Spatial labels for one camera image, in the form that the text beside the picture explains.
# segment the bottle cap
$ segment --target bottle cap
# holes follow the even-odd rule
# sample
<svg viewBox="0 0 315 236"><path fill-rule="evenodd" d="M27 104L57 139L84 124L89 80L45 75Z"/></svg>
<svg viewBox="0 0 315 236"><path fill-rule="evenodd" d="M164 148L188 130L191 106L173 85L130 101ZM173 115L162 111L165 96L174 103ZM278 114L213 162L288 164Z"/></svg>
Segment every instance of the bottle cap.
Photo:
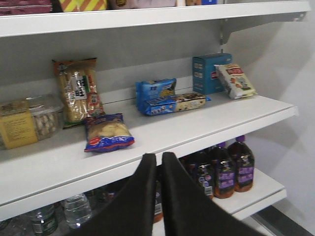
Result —
<svg viewBox="0 0 315 236"><path fill-rule="evenodd" d="M219 144L217 144L217 146L220 148L223 148L223 147L225 147L225 142L219 143Z"/></svg>
<svg viewBox="0 0 315 236"><path fill-rule="evenodd" d="M241 142L241 143L244 142L245 141L245 135L241 135L241 136L237 137L236 141Z"/></svg>

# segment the shelf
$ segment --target shelf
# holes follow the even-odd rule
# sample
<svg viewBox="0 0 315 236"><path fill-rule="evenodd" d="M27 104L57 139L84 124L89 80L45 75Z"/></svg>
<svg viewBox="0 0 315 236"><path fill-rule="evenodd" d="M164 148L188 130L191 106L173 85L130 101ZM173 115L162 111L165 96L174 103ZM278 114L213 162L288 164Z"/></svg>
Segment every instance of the shelf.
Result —
<svg viewBox="0 0 315 236"><path fill-rule="evenodd" d="M276 203L286 197L284 186L258 169L254 173L254 186L248 192L235 192L230 198L214 198L214 202L239 220ZM153 225L153 236L164 236L164 223Z"/></svg>
<svg viewBox="0 0 315 236"><path fill-rule="evenodd" d="M247 134L297 115L297 108L262 96L231 100L211 94L200 109L147 117L134 105L108 106L123 112L135 137L130 147L111 153L84 153L84 127L61 130L36 144L0 155L0 221L133 174L144 153L177 157Z"/></svg>
<svg viewBox="0 0 315 236"><path fill-rule="evenodd" d="M287 0L0 17L0 37L96 30L310 11L308 0Z"/></svg>

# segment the juice bottle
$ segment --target juice bottle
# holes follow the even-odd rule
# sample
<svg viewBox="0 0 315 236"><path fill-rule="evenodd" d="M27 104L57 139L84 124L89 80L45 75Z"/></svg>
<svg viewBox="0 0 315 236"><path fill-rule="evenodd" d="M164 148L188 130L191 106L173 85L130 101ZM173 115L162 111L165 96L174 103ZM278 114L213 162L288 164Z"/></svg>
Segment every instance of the juice bottle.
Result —
<svg viewBox="0 0 315 236"><path fill-rule="evenodd" d="M235 187L235 163L225 148L225 142L213 147L209 155L216 161L215 196L217 198L231 197Z"/></svg>
<svg viewBox="0 0 315 236"><path fill-rule="evenodd" d="M203 188L205 195L212 199L215 170L204 150L195 152L189 157L188 172L194 181Z"/></svg>
<svg viewBox="0 0 315 236"><path fill-rule="evenodd" d="M245 135L236 138L228 148L228 152L236 163L235 191L246 192L253 185L254 155L250 148L244 143Z"/></svg>

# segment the cracker package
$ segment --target cracker package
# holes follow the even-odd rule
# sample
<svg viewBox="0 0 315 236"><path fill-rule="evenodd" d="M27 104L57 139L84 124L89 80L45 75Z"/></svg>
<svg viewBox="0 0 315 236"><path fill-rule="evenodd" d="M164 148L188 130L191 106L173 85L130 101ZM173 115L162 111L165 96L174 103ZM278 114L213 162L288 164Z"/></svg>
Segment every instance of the cracker package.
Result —
<svg viewBox="0 0 315 236"><path fill-rule="evenodd" d="M134 143L123 121L123 114L99 115L84 120L87 145L84 152L108 152L126 148Z"/></svg>
<svg viewBox="0 0 315 236"><path fill-rule="evenodd" d="M149 116L162 115L196 109L205 105L210 99L203 94L192 92L159 97L144 102L142 113Z"/></svg>
<svg viewBox="0 0 315 236"><path fill-rule="evenodd" d="M219 79L232 99L253 96L255 88L238 64L216 65Z"/></svg>
<svg viewBox="0 0 315 236"><path fill-rule="evenodd" d="M175 94L176 79L136 82L136 100L139 111L143 110L143 102L158 97Z"/></svg>
<svg viewBox="0 0 315 236"><path fill-rule="evenodd" d="M65 128L83 124L86 117L104 113L96 89L95 64L96 59L54 62L64 103Z"/></svg>

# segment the yellow label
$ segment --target yellow label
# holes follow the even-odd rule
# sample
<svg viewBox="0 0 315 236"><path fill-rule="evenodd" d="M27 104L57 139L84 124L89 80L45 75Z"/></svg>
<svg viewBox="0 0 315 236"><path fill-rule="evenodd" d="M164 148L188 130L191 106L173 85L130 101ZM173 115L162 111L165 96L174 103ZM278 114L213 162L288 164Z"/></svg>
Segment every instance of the yellow label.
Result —
<svg viewBox="0 0 315 236"><path fill-rule="evenodd" d="M38 141L26 101L0 104L0 133L7 149Z"/></svg>

